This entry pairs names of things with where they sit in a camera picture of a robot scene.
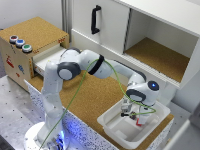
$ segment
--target plastic container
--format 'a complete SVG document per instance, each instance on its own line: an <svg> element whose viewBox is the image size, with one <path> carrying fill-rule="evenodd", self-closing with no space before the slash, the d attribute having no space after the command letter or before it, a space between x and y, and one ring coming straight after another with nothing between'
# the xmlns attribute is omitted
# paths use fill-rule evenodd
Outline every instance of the plastic container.
<svg viewBox="0 0 200 150"><path fill-rule="evenodd" d="M137 119L121 117L121 101L103 113L97 121L103 126L105 133L119 145L135 149L170 113L170 109L159 102L156 102L154 108L156 112L141 127L136 125ZM132 111L138 112L139 106L133 105Z"/></svg>

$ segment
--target green cable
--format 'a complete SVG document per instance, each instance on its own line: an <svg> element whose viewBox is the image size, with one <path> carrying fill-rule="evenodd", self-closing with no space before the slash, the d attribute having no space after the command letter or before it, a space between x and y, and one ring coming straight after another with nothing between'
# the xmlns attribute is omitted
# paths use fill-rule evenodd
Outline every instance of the green cable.
<svg viewBox="0 0 200 150"><path fill-rule="evenodd" d="M89 65L89 66L87 67L87 69L85 70L85 72L84 72L84 74L83 74L83 77L82 77L82 79L81 79L81 82L80 82L80 84L79 84L79 86L78 86L78 89L76 90L76 93L74 94L73 98L72 98L71 101L69 102L69 104L68 104L68 106L66 107L65 111L63 112L61 118L60 118L60 119L58 120L58 122L54 125L54 127L51 129L51 131L49 132L49 134L47 135L47 137L46 137L45 140L43 141L42 145L40 146L40 149L43 147L44 143L46 142L46 140L48 139L48 137L50 136L50 134L53 132L53 130L56 128L56 126L60 123L60 121L61 121L61 120L63 119L63 117L65 116L65 113L67 112L68 108L69 108L70 105L72 104L73 100L75 99L76 95L78 94L78 92L79 92L79 90L80 90L80 88L81 88L81 85L82 85L82 83L83 83L83 80L85 79L85 76L86 76L86 73L87 73L88 69L89 69L90 66L91 66L94 62L96 62L97 60L98 60L98 59L96 59L96 60L94 60L93 62L91 62L90 65ZM140 106L144 106L144 107L147 107L147 108L150 108L150 109L153 110L152 112L146 112L146 113L133 113L133 114L131 114L131 116L132 116L132 115L140 115L140 114L149 114L149 113L154 113L154 112L156 112L155 109L153 109L153 108L151 108L151 107L149 107L149 106L143 105L143 104L141 104L141 103L138 103L138 102L132 100L131 98L129 98L129 97L126 95L126 93L124 92L124 90L122 89L122 86L121 86L119 77L118 77L118 75L117 75L117 72L116 72L115 69L113 68L113 66L112 66L109 62L107 62L107 61L105 61L105 62L106 62L106 63L112 68L112 70L114 71L115 76L117 77L117 81L118 81L118 83L119 83L119 86L120 86L120 88L121 88L122 93L123 93L130 101L134 102L135 104L140 105Z"/></svg>

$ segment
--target drawer handle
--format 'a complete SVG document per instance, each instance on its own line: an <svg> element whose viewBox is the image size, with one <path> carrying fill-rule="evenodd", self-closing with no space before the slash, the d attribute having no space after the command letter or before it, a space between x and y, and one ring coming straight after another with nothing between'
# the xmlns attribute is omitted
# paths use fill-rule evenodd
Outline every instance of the drawer handle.
<svg viewBox="0 0 200 150"><path fill-rule="evenodd" d="M96 12L101 10L101 7L96 5L96 8L92 10L92 24L91 24L91 30L92 34L98 33L100 30L96 28Z"/></svg>

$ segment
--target white robotic arm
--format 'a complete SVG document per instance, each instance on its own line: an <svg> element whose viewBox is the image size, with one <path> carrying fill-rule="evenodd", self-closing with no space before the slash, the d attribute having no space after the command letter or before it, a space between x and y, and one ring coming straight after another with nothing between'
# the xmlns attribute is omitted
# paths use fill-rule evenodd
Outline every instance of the white robotic arm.
<svg viewBox="0 0 200 150"><path fill-rule="evenodd" d="M87 70L88 66L94 61L88 73L97 78L104 79L109 77L113 70L105 62L109 62L116 72L126 76L129 79L126 94L133 100L141 102L146 106L153 106L159 92L159 86L155 81L146 82L146 77L142 72L133 70L117 61L104 59L103 56L90 50L80 50L71 48L66 50L60 57L60 60L49 61L45 68L44 85L42 89L43 104L46 113L45 124L37 134L37 140L41 144L55 123L61 118L63 113L59 92L62 89L63 80L71 80L80 74L81 70ZM131 112L132 101L125 96L122 101L122 117ZM140 112L150 112L147 107L140 107ZM148 114L139 116L139 124L145 124ZM48 145L52 139L60 136L62 123L53 130L45 142Z"/></svg>

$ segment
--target cork mat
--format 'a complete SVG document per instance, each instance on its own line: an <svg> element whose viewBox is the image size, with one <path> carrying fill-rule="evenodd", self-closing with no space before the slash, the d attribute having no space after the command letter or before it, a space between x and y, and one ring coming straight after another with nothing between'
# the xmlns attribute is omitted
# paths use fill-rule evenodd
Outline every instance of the cork mat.
<svg viewBox="0 0 200 150"><path fill-rule="evenodd" d="M149 38L143 39L125 53L178 82L181 82L190 60Z"/></svg>
<svg viewBox="0 0 200 150"><path fill-rule="evenodd" d="M68 34L42 18L35 17L0 31L0 37L8 43L12 35L24 39L33 50L38 50Z"/></svg>
<svg viewBox="0 0 200 150"><path fill-rule="evenodd" d="M83 72L73 80L64 81L63 89L60 92L61 101L64 107L67 107L69 101L77 90L82 75ZM41 91L43 86L43 77L36 76L31 79L29 83L32 84L37 90ZM96 132L117 146L120 150L125 150L109 138L105 134L102 126L97 122L97 118L121 100L122 97L123 94L119 88L118 82L115 79L111 77L98 79L95 76L87 74L83 85L69 110ZM145 150L172 119L173 115L168 115L136 150Z"/></svg>

